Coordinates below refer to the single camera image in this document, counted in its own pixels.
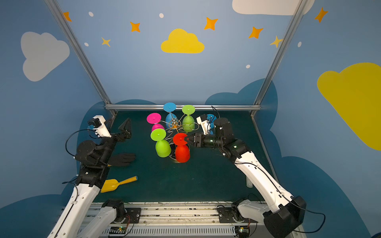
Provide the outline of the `red wine glass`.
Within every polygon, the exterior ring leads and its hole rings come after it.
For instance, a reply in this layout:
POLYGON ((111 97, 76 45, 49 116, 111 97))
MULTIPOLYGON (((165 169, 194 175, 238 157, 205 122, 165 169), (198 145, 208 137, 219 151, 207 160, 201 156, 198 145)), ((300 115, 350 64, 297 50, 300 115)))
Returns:
POLYGON ((176 146, 175 158, 179 163, 185 163, 190 159, 190 149, 187 146, 185 133, 178 133, 174 136, 173 142, 176 146))

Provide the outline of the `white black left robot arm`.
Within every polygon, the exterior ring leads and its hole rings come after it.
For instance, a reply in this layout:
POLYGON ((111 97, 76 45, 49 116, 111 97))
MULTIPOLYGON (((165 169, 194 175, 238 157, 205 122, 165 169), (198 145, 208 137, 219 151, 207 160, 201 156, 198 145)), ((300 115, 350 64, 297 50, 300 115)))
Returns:
POLYGON ((80 162, 79 174, 71 181, 74 186, 72 195, 49 233, 50 238, 98 238, 111 223, 128 220, 124 203, 109 199, 96 218, 84 230, 79 229, 93 200, 106 184, 110 168, 129 166, 136 159, 134 153, 113 155, 117 143, 132 136, 130 119, 120 125, 119 133, 109 132, 103 116, 95 116, 88 123, 94 127, 93 132, 101 142, 86 140, 77 147, 74 158, 80 162))

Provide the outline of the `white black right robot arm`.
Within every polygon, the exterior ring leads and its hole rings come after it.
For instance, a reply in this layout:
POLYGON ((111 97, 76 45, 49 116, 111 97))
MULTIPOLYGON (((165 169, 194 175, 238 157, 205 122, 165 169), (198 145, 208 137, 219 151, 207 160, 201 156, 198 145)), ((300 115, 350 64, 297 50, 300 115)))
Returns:
POLYGON ((274 238, 287 237, 303 223, 307 206, 305 200, 300 196, 294 197, 269 174, 246 143, 235 137, 227 118, 212 121, 202 115, 196 121, 202 132, 187 136, 186 142, 198 148, 217 148, 245 174, 265 200, 265 204, 248 199, 233 203, 235 222, 250 219, 264 224, 274 238))

